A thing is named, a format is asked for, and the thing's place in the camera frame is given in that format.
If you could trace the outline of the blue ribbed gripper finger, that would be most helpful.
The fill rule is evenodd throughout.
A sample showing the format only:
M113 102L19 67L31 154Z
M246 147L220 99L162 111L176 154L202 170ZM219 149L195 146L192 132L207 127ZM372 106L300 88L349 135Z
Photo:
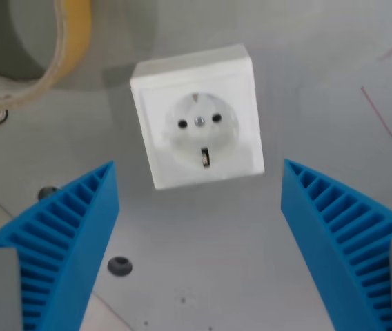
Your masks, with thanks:
M119 214L108 162L0 228L21 275L24 330L79 330Z
M281 210L335 330L392 330L392 210L289 159Z

